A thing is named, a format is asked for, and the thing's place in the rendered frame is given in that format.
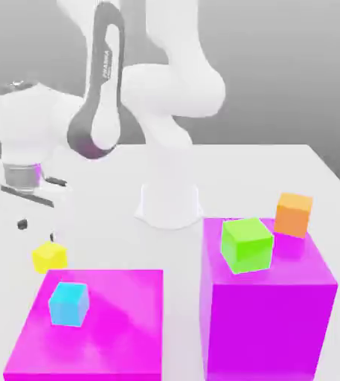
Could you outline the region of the small cyan cube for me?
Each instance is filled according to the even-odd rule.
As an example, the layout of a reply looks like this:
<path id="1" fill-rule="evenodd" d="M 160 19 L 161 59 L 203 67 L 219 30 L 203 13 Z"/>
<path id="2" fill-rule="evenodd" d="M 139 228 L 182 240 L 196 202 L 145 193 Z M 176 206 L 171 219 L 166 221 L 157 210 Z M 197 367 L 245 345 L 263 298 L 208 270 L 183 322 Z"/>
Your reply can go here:
<path id="1" fill-rule="evenodd" d="M 52 325 L 81 327 L 89 305 L 86 284 L 60 281 L 48 300 Z"/>

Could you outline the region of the small green cube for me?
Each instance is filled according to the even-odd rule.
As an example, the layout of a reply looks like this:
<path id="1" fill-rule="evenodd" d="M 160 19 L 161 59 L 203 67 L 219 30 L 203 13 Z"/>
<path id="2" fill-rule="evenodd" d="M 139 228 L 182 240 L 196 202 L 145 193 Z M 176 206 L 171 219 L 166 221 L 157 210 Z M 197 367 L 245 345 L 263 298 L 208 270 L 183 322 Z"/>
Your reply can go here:
<path id="1" fill-rule="evenodd" d="M 222 222 L 221 254 L 235 275 L 269 269 L 274 240 L 259 218 Z"/>

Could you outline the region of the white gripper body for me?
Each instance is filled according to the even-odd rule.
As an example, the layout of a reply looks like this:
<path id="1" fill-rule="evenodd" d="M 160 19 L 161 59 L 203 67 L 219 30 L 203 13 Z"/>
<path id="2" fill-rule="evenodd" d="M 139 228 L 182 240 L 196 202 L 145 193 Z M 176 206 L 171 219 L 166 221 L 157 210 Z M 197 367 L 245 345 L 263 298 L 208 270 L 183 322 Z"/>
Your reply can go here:
<path id="1" fill-rule="evenodd" d="M 0 203 L 4 212 L 16 220 L 65 220 L 70 212 L 70 187 L 43 182 L 34 190 L 22 191 L 0 185 Z"/>

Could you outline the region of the small yellow cube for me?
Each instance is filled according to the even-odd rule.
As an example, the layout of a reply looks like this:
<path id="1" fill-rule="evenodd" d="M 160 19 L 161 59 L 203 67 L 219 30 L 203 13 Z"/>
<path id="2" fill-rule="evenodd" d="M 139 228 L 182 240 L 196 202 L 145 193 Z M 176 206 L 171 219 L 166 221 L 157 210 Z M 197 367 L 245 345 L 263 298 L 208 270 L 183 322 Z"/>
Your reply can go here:
<path id="1" fill-rule="evenodd" d="M 50 269 L 64 269 L 68 266 L 67 249 L 49 241 L 33 250 L 32 260 L 39 274 L 45 274 Z"/>

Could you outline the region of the tall large magenta box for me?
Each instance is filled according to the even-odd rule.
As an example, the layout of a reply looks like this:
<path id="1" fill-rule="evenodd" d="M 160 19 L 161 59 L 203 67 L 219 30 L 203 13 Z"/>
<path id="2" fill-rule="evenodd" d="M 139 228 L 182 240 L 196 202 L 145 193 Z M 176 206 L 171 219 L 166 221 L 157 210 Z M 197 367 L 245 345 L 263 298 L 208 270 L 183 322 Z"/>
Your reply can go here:
<path id="1" fill-rule="evenodd" d="M 222 219 L 202 224 L 199 329 L 205 381 L 313 381 L 338 284 L 310 235 L 275 235 L 269 269 L 235 275 Z"/>

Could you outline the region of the small orange cube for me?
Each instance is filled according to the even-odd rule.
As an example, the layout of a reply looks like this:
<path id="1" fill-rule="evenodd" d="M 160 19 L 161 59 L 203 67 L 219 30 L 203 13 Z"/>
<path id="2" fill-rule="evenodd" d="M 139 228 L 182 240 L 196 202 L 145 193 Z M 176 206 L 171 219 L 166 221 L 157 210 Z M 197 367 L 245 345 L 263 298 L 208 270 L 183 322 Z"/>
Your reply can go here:
<path id="1" fill-rule="evenodd" d="M 274 232 L 304 239 L 311 210 L 311 196 L 282 193 L 277 204 Z"/>

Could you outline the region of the low large magenta box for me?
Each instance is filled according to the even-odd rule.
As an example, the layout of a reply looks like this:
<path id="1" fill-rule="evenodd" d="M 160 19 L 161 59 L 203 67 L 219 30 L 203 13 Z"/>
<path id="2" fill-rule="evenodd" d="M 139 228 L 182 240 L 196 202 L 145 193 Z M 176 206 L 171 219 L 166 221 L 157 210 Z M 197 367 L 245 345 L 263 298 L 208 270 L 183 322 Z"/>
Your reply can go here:
<path id="1" fill-rule="evenodd" d="M 81 327 L 51 323 L 60 282 L 86 284 Z M 164 273 L 64 269 L 45 275 L 4 369 L 4 381 L 162 381 Z"/>

